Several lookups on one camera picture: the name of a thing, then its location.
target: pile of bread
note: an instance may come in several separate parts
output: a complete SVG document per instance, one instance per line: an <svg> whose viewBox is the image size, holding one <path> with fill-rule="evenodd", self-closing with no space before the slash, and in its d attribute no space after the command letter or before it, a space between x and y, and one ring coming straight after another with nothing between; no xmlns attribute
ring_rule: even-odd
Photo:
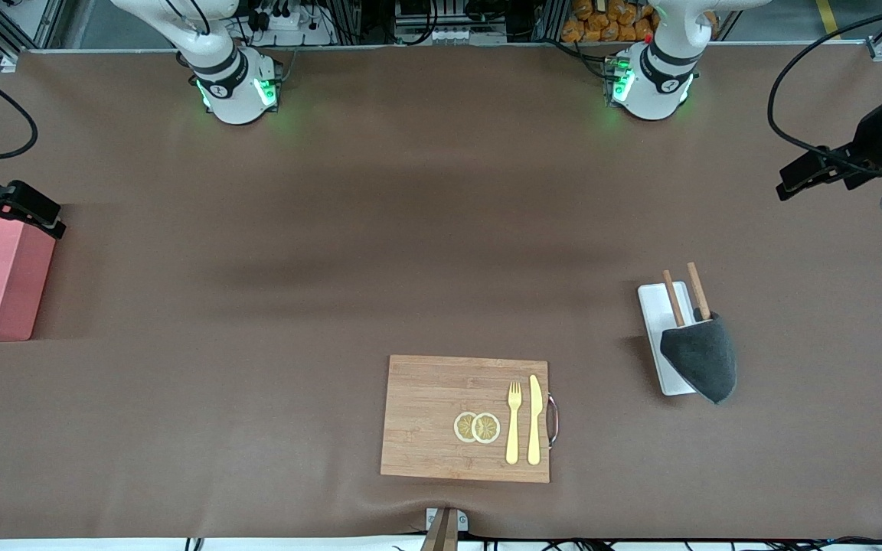
<svg viewBox="0 0 882 551"><path fill-rule="evenodd" d="M573 17L563 24L561 42L636 42L652 37L658 12L648 4L624 0L573 0ZM717 16L707 11L717 35Z"/></svg>

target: white robot link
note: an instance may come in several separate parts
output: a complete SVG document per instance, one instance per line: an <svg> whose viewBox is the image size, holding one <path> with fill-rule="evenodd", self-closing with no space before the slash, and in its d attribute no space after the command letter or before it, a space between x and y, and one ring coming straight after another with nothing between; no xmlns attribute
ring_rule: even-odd
<svg viewBox="0 0 882 551"><path fill-rule="evenodd" d="M276 107L280 82L274 59L236 46L222 21L234 15L237 0L111 1L179 49L196 73L203 104L221 121L244 125Z"/></svg>
<svg viewBox="0 0 882 551"><path fill-rule="evenodd" d="M647 121L665 119L686 101L693 67L710 43L713 10L746 10L770 0L651 0L659 26L651 42L616 55L615 79L606 84L613 103Z"/></svg>

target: wooden cutting board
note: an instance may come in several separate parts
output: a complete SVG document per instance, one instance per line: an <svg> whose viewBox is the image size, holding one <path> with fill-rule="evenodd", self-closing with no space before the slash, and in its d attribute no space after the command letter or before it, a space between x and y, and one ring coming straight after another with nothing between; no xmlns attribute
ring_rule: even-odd
<svg viewBox="0 0 882 551"><path fill-rule="evenodd" d="M529 446L529 376L543 393L538 418L540 463L526 461ZM508 385L522 387L518 412L519 461L505 463ZM547 363L441 356L391 356L383 419L381 474L455 478L467 481L549 482ZM461 442L455 418L461 412L490 412L499 419L499 437L490 444Z"/></svg>

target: lemon slice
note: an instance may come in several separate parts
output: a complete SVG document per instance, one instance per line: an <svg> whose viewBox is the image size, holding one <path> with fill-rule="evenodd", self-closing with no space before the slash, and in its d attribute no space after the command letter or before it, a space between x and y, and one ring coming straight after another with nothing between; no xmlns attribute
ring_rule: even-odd
<svg viewBox="0 0 882 551"><path fill-rule="evenodd" d="M473 412L461 412L455 417L455 436L462 442L475 442L475 436L472 435L472 424L475 422L475 414Z"/></svg>
<svg viewBox="0 0 882 551"><path fill-rule="evenodd" d="M475 421L472 422L472 436L475 436L475 441L479 444L496 442L499 437L499 429L499 419L490 412L476 415Z"/></svg>

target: brown table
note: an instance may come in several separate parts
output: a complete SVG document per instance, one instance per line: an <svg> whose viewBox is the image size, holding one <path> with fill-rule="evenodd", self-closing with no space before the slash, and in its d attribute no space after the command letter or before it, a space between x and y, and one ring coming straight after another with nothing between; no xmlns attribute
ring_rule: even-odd
<svg viewBox="0 0 882 551"><path fill-rule="evenodd" d="M0 344L0 537L344 536L438 504L510 537L882 536L882 182L781 204L792 47L711 48L664 122L552 48L305 52L231 128L171 55L25 55L0 163L64 207L34 341ZM882 64L778 106L837 145ZM0 101L0 150L25 139ZM728 404L663 397L635 289L696 261ZM390 354L550 362L550 484L381 477Z"/></svg>

